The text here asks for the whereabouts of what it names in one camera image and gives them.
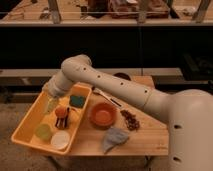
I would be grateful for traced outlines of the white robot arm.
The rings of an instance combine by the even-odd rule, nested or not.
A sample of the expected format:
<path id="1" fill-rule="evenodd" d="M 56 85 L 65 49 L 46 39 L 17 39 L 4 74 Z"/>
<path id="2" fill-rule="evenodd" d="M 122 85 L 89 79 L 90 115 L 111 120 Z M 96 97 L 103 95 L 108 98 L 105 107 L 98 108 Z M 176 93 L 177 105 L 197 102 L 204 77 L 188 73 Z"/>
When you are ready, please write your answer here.
<path id="1" fill-rule="evenodd" d="M 169 171 L 213 171 L 212 94 L 197 89 L 164 93 L 100 72 L 86 55 L 65 59 L 45 84 L 45 90 L 60 98 L 77 82 L 93 85 L 166 123 Z"/>

